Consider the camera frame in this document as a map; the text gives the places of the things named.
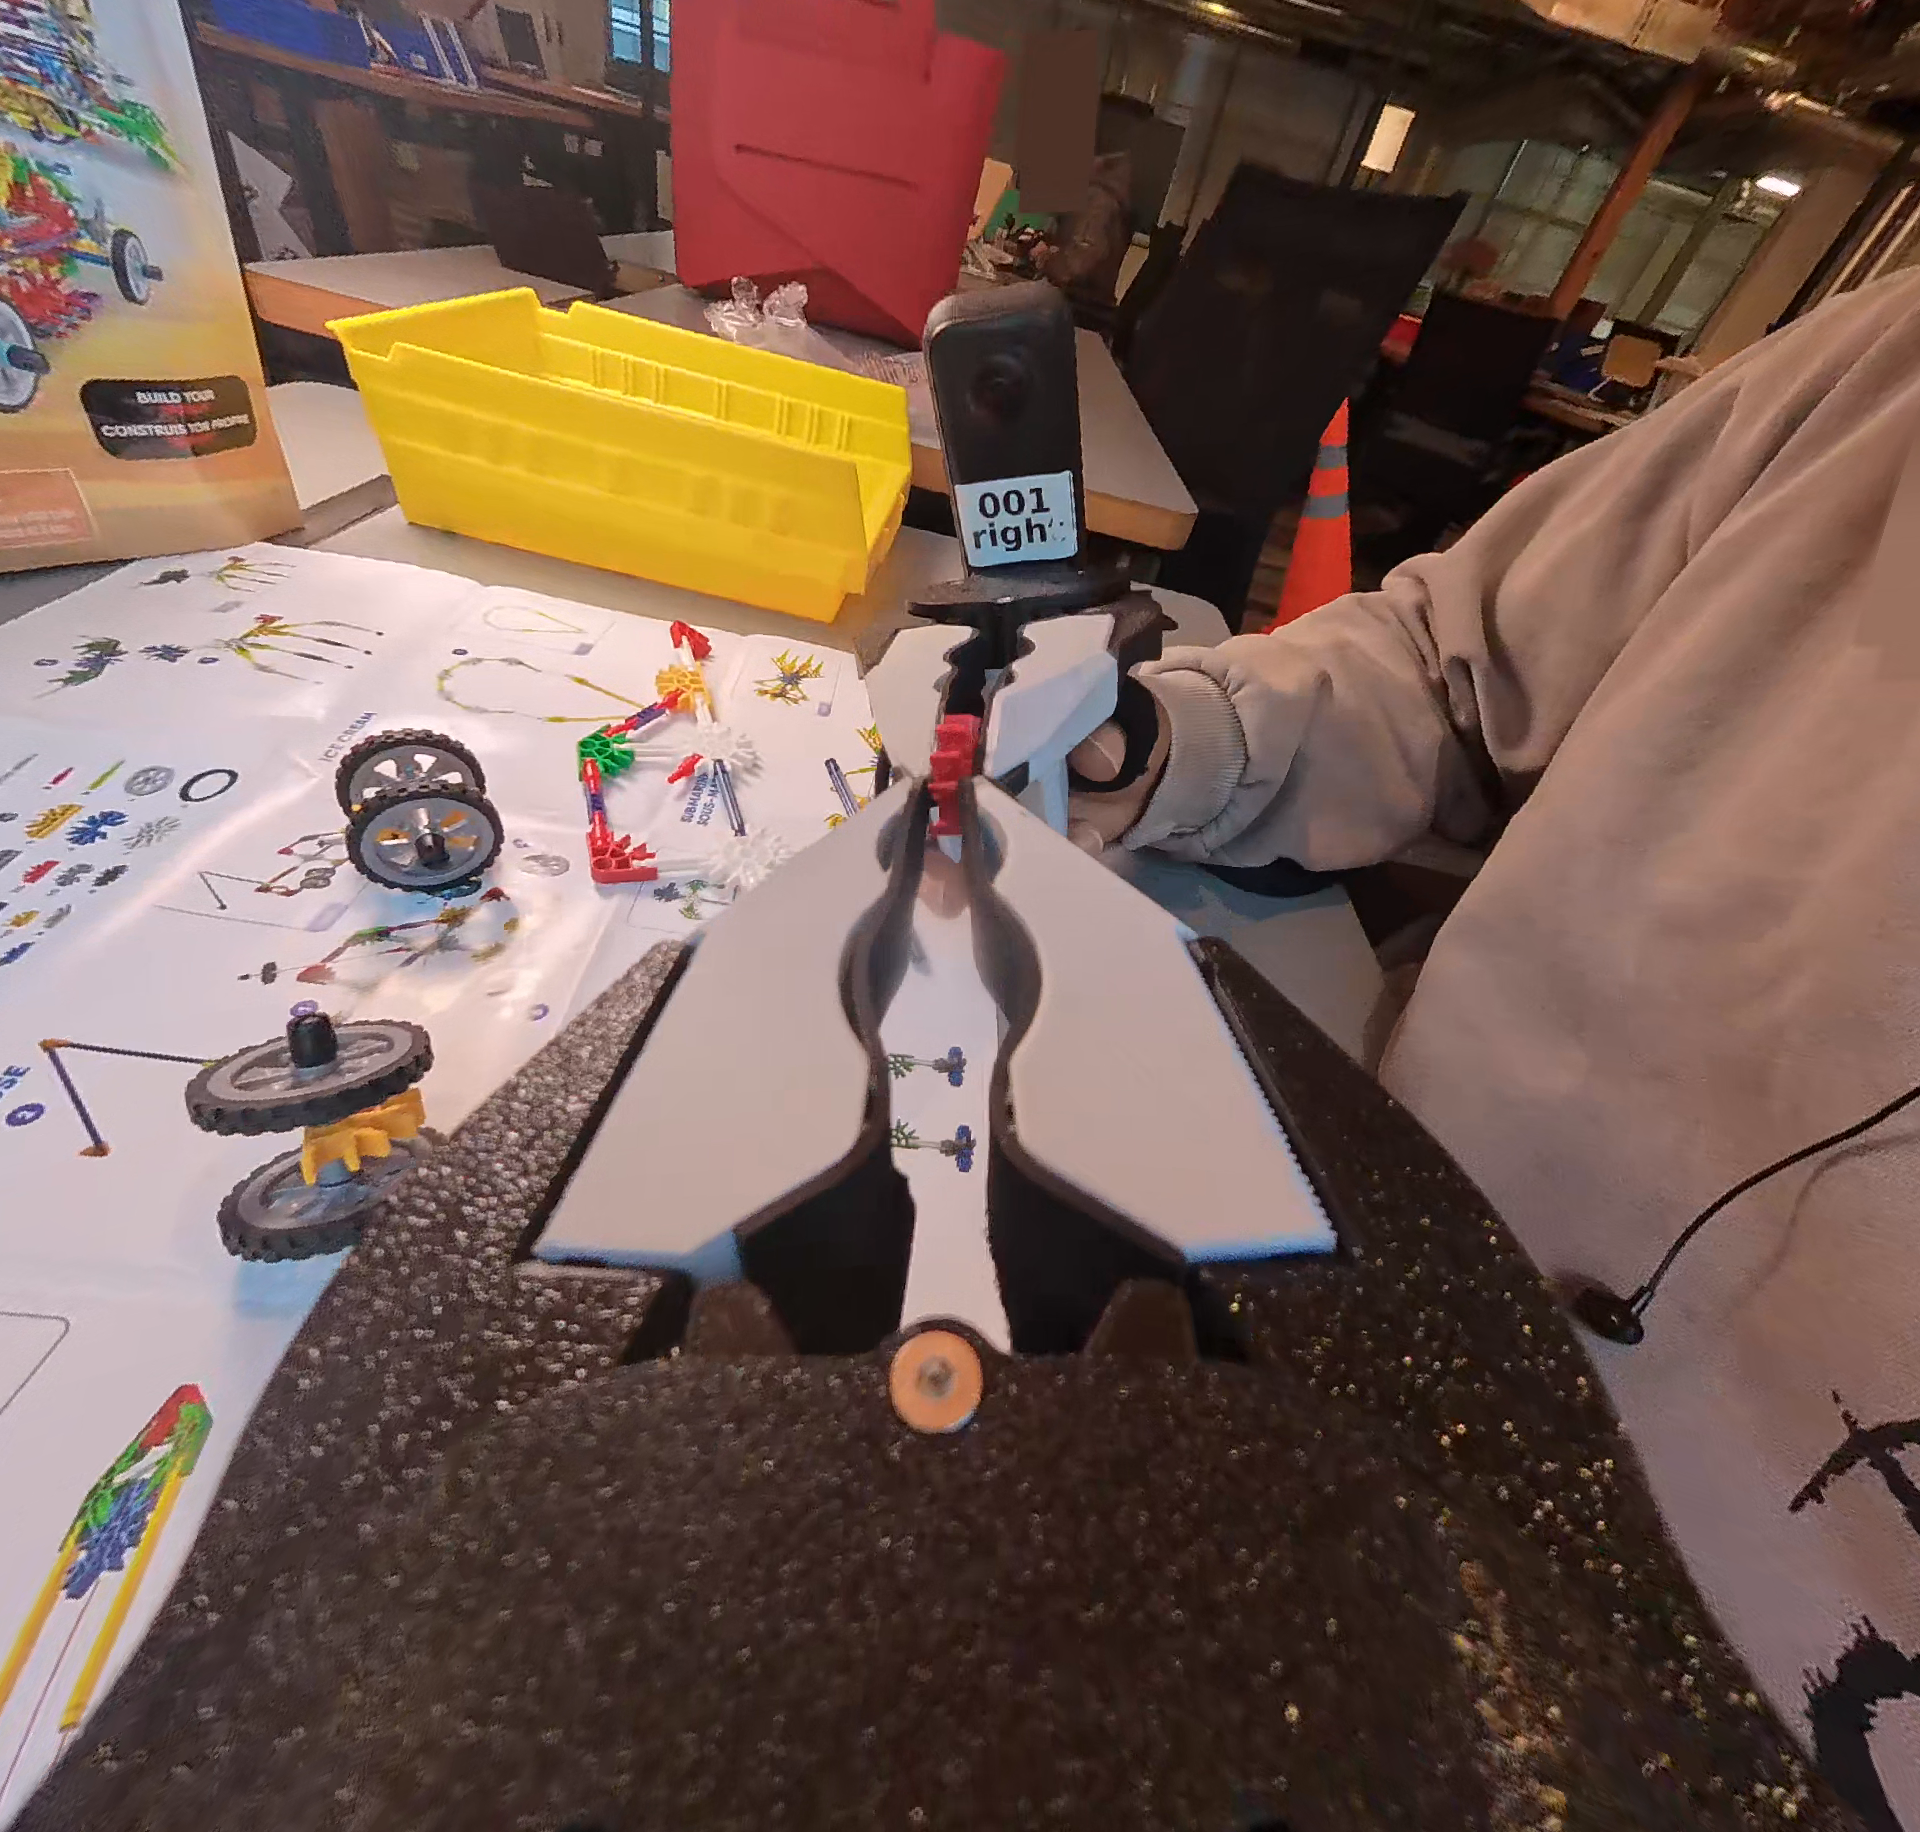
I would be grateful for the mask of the clear plastic bag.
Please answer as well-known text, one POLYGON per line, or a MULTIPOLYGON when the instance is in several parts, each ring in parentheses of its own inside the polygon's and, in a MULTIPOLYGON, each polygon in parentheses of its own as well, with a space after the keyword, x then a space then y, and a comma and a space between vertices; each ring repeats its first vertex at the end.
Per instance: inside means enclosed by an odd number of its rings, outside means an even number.
POLYGON ((730 293, 704 300, 702 313, 713 336, 786 360, 898 382, 923 371, 923 355, 915 350, 825 336, 807 321, 806 306, 807 286, 801 280, 761 288, 753 280, 735 277, 730 293))

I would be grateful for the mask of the yellow plastic bin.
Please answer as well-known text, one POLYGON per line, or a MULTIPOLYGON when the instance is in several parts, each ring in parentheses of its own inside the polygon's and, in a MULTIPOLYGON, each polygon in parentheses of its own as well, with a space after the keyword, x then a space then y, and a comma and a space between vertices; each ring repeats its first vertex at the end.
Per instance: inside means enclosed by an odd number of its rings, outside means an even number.
POLYGON ((896 383, 527 286, 327 327, 411 524, 813 622, 896 542, 896 383))

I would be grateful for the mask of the white instruction sheet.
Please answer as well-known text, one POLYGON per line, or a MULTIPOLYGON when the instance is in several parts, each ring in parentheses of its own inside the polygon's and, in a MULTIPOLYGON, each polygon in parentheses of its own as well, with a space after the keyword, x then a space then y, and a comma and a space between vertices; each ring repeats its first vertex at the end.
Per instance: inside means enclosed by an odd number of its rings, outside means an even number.
MULTIPOLYGON (((716 712, 753 742, 748 823, 793 849, 872 789, 877 725, 837 650, 273 546, 135 563, 5 618, 5 1818, 157 1617, 252 1403, 338 1256, 246 1263, 216 1214, 292 1136, 200 1132, 192 1060, 317 1007, 431 1030, 427 1119, 467 1119, 653 943, 735 894, 600 890, 580 735, 653 700, 668 623, 711 640, 716 712), (336 770, 373 733, 467 746, 507 840, 468 887, 373 885, 336 770)), ((608 789, 655 851, 716 835, 666 782, 688 718, 608 789)))

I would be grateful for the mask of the orange traffic cone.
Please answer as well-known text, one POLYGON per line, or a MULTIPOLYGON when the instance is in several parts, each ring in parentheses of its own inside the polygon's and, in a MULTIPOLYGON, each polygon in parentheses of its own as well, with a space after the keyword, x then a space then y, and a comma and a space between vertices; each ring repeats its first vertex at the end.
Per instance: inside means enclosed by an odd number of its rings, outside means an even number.
POLYGON ((1349 404, 1320 434, 1272 629, 1352 592, 1349 404))

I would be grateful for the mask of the short red toy rod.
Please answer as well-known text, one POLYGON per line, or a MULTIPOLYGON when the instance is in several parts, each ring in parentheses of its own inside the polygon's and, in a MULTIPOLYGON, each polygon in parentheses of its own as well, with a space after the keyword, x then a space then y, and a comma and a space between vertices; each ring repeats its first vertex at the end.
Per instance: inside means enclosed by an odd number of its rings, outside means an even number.
POLYGON ((932 733, 928 762, 928 837, 951 840, 951 851, 962 849, 962 815, 957 793, 976 774, 983 736, 983 718, 973 714, 947 714, 932 733))

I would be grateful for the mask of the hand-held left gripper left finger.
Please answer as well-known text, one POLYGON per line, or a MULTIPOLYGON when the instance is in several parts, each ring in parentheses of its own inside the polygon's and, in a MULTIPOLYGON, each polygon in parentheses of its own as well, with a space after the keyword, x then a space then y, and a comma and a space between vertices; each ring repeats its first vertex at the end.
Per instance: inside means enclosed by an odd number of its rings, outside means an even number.
POLYGON ((896 1332, 915 1203, 881 1023, 928 819, 928 787, 894 783, 704 925, 563 1161, 535 1258, 744 1278, 796 1348, 896 1332))

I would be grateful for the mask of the colourful construction toy model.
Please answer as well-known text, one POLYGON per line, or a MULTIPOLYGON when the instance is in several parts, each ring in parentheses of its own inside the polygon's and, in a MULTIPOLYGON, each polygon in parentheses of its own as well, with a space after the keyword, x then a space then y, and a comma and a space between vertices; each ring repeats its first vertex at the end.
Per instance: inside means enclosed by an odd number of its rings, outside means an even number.
POLYGON ((587 809, 587 867, 593 885, 697 885, 742 894, 761 885, 795 849, 777 831, 753 826, 742 808, 740 782, 761 767, 753 742, 719 721, 706 678, 711 642, 684 618, 668 628, 674 660, 657 672, 657 696, 637 714, 600 726, 576 744, 578 782, 587 809), (616 834, 606 783, 641 764, 641 744, 661 720, 685 715, 693 725, 688 750, 666 782, 704 778, 716 793, 722 826, 716 835, 693 826, 689 841, 666 840, 655 851, 644 840, 616 834))

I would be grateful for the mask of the toy wheel pair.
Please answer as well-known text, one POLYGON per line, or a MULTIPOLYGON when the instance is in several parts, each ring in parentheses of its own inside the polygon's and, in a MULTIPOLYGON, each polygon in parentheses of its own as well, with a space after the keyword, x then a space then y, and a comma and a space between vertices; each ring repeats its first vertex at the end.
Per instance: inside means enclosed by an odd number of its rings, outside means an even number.
POLYGON ((368 883, 387 890, 468 887, 507 840, 477 756, 450 735, 373 733, 338 762, 333 793, 345 812, 346 856, 368 883))

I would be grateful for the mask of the toy packaging bag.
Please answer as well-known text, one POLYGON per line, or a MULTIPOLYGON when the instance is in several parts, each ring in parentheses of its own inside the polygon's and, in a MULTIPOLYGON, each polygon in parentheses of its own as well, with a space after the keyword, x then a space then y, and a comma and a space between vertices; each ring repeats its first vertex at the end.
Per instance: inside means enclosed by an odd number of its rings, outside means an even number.
POLYGON ((298 523, 179 0, 1 0, 5 572, 235 597, 298 523))

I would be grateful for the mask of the person's upper body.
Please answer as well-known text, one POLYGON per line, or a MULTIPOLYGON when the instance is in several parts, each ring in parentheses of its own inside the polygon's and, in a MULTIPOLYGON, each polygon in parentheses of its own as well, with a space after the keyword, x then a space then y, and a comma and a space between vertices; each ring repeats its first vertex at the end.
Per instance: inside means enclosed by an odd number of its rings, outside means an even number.
MULTIPOLYGON (((1408 572, 1499 835, 1381 1082, 1569 1285, 1915 1087, 1915 331, 1915 269, 1830 300, 1408 572)), ((1908 1105, 1586 1339, 1871 1827, 1915 1827, 1915 1203, 1908 1105)))

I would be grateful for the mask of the black rounded object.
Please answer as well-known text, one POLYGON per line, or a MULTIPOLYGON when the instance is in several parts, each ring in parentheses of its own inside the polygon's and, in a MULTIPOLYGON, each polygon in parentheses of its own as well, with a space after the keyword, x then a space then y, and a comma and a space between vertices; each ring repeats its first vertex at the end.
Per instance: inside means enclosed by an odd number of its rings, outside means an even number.
POLYGON ((1146 854, 1149 864, 1183 883, 1198 885, 1209 894, 1237 894, 1244 900, 1311 900, 1322 894, 1345 894, 1352 883, 1365 883, 1378 869, 1376 866, 1316 869, 1304 867, 1297 860, 1271 860, 1262 864, 1235 866, 1206 860, 1178 860, 1162 851, 1146 854))

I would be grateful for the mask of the red box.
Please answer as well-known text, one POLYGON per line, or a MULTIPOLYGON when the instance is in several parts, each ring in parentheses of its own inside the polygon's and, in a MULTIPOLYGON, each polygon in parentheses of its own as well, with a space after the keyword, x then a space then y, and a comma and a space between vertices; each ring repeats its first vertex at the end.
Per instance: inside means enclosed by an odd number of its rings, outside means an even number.
POLYGON ((680 282, 800 280, 819 326, 915 346, 956 288, 1005 55, 935 0, 674 0, 680 282))

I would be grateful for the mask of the detached toy model section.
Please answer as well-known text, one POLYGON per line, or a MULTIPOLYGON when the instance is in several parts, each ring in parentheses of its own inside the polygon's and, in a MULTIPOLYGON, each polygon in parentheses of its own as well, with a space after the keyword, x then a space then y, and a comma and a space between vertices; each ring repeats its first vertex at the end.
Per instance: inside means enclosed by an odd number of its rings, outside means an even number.
POLYGON ((433 1063, 418 1023, 340 1021, 314 1007, 292 1013, 273 1038, 200 1067, 183 1089, 200 1132, 298 1137, 223 1200, 227 1254, 282 1263, 358 1243, 436 1142, 419 1094, 433 1063))

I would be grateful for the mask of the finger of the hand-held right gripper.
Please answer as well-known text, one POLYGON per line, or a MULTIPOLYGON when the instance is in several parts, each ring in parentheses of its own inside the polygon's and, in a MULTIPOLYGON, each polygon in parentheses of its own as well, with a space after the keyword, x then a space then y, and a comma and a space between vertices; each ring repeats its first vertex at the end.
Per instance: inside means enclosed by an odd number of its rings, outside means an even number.
POLYGON ((976 772, 995 782, 1023 770, 1017 794, 1037 815, 1070 809, 1067 759, 1117 712, 1111 625, 1023 625, 999 676, 976 772))
POLYGON ((894 772, 929 772, 947 715, 980 715, 980 631, 916 618, 865 668, 865 693, 894 772))

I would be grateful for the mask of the black office chair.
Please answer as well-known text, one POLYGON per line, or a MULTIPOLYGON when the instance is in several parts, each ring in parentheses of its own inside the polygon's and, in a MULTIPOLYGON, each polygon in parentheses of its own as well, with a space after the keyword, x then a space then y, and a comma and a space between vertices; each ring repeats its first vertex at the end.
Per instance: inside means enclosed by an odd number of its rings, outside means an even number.
POLYGON ((1141 316, 1127 380, 1196 501, 1156 581, 1212 602, 1230 635, 1276 510, 1304 496, 1326 427, 1465 206, 1239 165, 1141 316))

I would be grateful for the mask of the person's right forearm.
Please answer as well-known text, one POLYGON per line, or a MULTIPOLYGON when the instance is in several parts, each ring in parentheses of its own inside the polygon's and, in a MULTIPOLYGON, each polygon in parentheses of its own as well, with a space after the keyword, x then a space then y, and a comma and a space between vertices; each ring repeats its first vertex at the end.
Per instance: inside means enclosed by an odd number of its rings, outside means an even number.
POLYGON ((1491 841, 1592 692, 1592 652, 1517 572, 1437 569, 1141 663, 1169 761, 1118 843, 1335 869, 1491 841))

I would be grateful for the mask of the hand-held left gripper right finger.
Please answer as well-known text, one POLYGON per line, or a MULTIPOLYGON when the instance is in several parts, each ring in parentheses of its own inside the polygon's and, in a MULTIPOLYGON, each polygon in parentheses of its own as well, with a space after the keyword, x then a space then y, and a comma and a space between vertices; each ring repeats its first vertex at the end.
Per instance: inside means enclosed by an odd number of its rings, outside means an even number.
POLYGON ((1134 1278, 1335 1254, 1247 1042, 1284 996, 995 783, 962 787, 962 861, 1005 1018, 987 1230, 1011 1345, 1085 1348, 1134 1278))

